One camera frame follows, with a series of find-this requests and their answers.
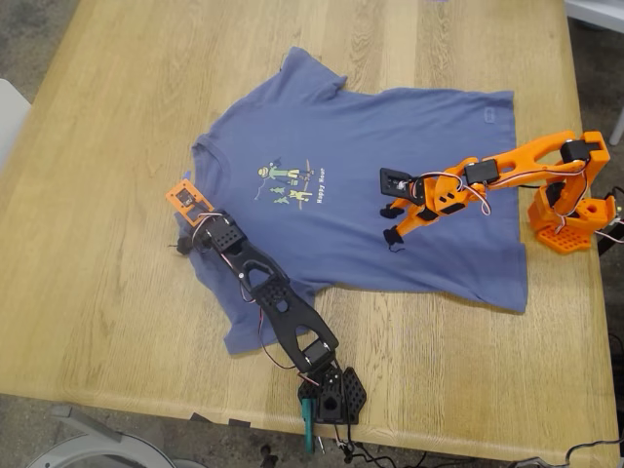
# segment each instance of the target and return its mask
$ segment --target orange bracket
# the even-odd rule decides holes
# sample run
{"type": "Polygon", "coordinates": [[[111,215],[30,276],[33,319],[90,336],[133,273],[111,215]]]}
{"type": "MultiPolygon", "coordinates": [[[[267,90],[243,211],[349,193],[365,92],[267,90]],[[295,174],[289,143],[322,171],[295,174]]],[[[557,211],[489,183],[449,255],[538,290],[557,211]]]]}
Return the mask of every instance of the orange bracket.
{"type": "Polygon", "coordinates": [[[212,212],[215,208],[190,180],[184,178],[165,194],[165,198],[195,227],[202,220],[201,214],[212,212]]]}

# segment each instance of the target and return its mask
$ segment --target t-shirt sleeve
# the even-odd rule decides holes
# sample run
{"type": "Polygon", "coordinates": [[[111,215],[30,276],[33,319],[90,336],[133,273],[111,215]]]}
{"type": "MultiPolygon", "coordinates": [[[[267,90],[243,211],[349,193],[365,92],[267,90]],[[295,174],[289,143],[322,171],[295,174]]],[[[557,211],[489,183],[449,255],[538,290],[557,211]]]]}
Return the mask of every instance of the t-shirt sleeve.
{"type": "Polygon", "coordinates": [[[292,47],[282,69],[258,89],[265,103],[313,102],[331,99],[344,86],[339,76],[303,49],[292,47]]]}

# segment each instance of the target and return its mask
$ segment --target gray floor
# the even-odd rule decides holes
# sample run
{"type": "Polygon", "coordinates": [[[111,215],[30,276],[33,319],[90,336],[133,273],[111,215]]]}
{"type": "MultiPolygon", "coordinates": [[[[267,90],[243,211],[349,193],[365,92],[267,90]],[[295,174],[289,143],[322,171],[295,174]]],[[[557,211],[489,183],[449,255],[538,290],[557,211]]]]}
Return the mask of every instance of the gray floor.
{"type": "MultiPolygon", "coordinates": [[[[0,78],[8,79],[32,101],[50,60],[71,18],[76,0],[0,1],[0,78]]],[[[608,135],[624,105],[624,35],[590,31],[571,25],[578,93],[583,125],[608,135]]],[[[611,148],[612,161],[593,186],[603,196],[612,185],[624,185],[624,141],[611,148]]],[[[620,271],[624,249],[613,248],[601,258],[609,328],[624,336],[619,313],[624,304],[620,271]]],[[[0,396],[0,468],[26,466],[36,454],[62,441],[72,432],[48,416],[46,402],[0,396]]],[[[332,441],[327,454],[307,455],[302,438],[288,434],[181,421],[105,409],[85,409],[110,427],[160,440],[172,457],[189,458],[209,467],[259,466],[260,447],[270,444],[280,457],[279,466],[343,466],[341,453],[332,441]]],[[[371,445],[373,453],[389,454],[398,466],[414,464],[421,452],[371,445]]],[[[433,467],[445,461],[431,456],[433,467]]],[[[369,466],[356,461],[354,466],[369,466]]],[[[479,460],[479,467],[504,464],[479,460]]]]}

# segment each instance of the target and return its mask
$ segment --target blue t-shirt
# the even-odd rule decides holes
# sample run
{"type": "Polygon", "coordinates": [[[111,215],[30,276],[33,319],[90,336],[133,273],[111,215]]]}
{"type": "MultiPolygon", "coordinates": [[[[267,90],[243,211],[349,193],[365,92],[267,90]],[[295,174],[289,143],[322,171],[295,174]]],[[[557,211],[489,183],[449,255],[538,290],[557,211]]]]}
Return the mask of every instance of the blue t-shirt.
{"type": "MultiPolygon", "coordinates": [[[[446,291],[524,311],[525,248],[518,193],[490,192],[480,204],[405,236],[393,253],[379,210],[381,167],[412,175],[515,146],[511,92],[398,88],[352,93],[299,48],[282,69],[234,103],[193,146],[195,185],[271,255],[308,302],[336,283],[368,290],[446,291]]],[[[230,353],[255,349],[258,309],[212,251],[194,251],[199,280],[231,321],[230,353]]],[[[265,324],[263,340],[275,336],[265,324]]]]}

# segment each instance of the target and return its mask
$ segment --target hole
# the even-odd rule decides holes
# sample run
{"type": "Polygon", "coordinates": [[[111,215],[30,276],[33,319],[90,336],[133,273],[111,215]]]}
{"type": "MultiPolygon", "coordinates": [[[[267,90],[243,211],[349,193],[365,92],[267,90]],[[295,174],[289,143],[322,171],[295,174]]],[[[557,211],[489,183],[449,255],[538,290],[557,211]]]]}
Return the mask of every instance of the hole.
{"type": "Polygon", "coordinates": [[[258,270],[257,268],[250,270],[247,276],[250,285],[252,285],[252,288],[263,284],[269,278],[268,273],[265,273],[262,270],[258,270]]]}
{"type": "Polygon", "coordinates": [[[334,398],[329,397],[323,402],[323,406],[327,411],[333,411],[338,408],[338,402],[334,398]]]}
{"type": "Polygon", "coordinates": [[[277,307],[277,310],[279,310],[282,313],[289,310],[289,304],[283,299],[280,300],[277,304],[275,304],[275,306],[277,307]]]}

